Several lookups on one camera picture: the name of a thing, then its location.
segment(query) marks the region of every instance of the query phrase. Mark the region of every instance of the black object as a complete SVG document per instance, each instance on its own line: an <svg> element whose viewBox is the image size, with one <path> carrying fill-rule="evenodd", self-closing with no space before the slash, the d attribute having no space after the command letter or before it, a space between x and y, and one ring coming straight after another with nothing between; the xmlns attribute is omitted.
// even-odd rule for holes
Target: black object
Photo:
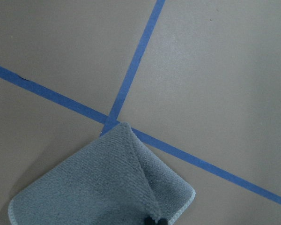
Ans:
<svg viewBox="0 0 281 225"><path fill-rule="evenodd" d="M168 225L168 220L162 218L158 221L157 225Z"/></svg>
<svg viewBox="0 0 281 225"><path fill-rule="evenodd" d="M145 225L156 225L156 223L151 217L147 217L145 218Z"/></svg>
<svg viewBox="0 0 281 225"><path fill-rule="evenodd" d="M145 225L156 225L155 221L151 217L145 218ZM161 218L157 225L168 225L168 220Z"/></svg>

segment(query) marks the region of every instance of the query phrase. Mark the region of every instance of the blue painter's tape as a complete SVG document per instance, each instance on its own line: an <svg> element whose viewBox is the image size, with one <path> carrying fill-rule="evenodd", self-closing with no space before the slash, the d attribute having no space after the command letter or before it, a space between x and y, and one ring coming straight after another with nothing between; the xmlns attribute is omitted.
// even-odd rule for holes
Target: blue painter's tape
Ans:
<svg viewBox="0 0 281 225"><path fill-rule="evenodd" d="M130 86L132 84L132 81L134 79L134 76L136 74L136 71L140 65L141 58L146 50L146 47L148 45L148 42L150 40L150 37L152 35L153 29L156 25L157 19L160 15L160 12L163 8L165 0L157 0L156 4L152 10L151 16L148 20L148 23L145 27L145 30L140 38L139 44L135 50L134 56L131 60L130 66L127 70L126 76L123 80L123 83L121 85L120 90L118 91L118 95L116 97L115 102L113 103L113 106L111 108L111 111L109 113L109 118L111 120L116 120L118 118L118 115L120 114L120 111L123 107L123 104L125 102L126 96L129 92ZM113 128L112 123L109 123L107 120L106 124L104 125L101 135L105 134L107 131Z"/></svg>
<svg viewBox="0 0 281 225"><path fill-rule="evenodd" d="M44 97L50 101L53 101L59 105L62 105L68 109L71 109L81 115L84 115L92 120L95 120L99 123L104 124L106 122L107 119L109 119L110 123L112 124L112 126L115 126L117 124L119 124L119 121L117 120L112 120L111 118L108 118L106 115L93 110L85 105L82 105L74 100L71 100L57 92L54 92L48 88L45 88L35 82L32 81L28 81L25 80L23 78L21 78L20 76L18 76L17 74L10 72L7 69L4 69L2 67L0 67L0 78L9 81L19 87L22 87L26 90L29 90L41 97ZM192 165L195 165L205 171L208 171L214 175L217 175L225 180L228 180L234 184L237 184L247 190L250 190L260 196L263 196L271 201L274 201L278 204L281 205L281 197L269 192L255 184L252 184L240 177L237 177L219 167L216 167L202 159L199 159L191 154L188 154L180 149L177 149L165 142L162 142L154 137L151 137L137 129L132 128L133 132L138 136L138 138L144 142L147 143L155 148L158 148L170 155L173 155L187 163L190 163Z"/></svg>
<svg viewBox="0 0 281 225"><path fill-rule="evenodd" d="M133 132L137 135L137 137L144 143L147 143L155 148L158 148L166 153L169 153L185 162L188 162L190 164L193 164L203 170L206 170L214 175L217 175L225 180L228 180L234 184L237 184L247 190L250 190L258 195L261 195L269 200L272 200L278 204L281 205L281 197L270 192L267 191L253 183L250 183L240 177L237 177L215 165L212 165L202 159L199 159L191 154L188 154L187 152L184 152L180 149L177 149L167 143L164 143L154 137L151 137L137 129L132 128Z"/></svg>
<svg viewBox="0 0 281 225"><path fill-rule="evenodd" d="M66 96L63 96L57 92L54 92L40 84L37 84L33 81L28 81L21 78L19 75L0 67L0 78L9 81L21 88L29 90L39 96L42 96L52 102L55 102L59 105L62 105L68 109L71 109L81 115L84 115L92 120L95 120L99 123L105 123L107 116L103 113L100 113L94 109L91 109L79 102L76 102Z"/></svg>

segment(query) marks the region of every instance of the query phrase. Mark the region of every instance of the gray microfiber cloth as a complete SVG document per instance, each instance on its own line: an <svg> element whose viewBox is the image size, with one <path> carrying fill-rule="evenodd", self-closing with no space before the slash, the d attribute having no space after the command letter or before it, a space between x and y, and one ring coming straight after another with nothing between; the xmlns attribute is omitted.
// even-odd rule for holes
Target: gray microfiber cloth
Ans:
<svg viewBox="0 0 281 225"><path fill-rule="evenodd" d="M120 123L18 193L8 214L12 225L171 225L194 196Z"/></svg>

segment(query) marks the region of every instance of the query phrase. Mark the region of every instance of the gray floor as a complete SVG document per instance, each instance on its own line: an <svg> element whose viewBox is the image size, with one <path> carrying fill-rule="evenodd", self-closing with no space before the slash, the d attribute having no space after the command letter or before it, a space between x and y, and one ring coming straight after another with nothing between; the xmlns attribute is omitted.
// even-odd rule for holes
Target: gray floor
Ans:
<svg viewBox="0 0 281 225"><path fill-rule="evenodd" d="M108 114L154 3L0 1L0 65ZM281 0L167 0L119 120L281 196ZM0 225L102 127L0 79ZM281 225L281 205L149 148L197 192L177 225Z"/></svg>

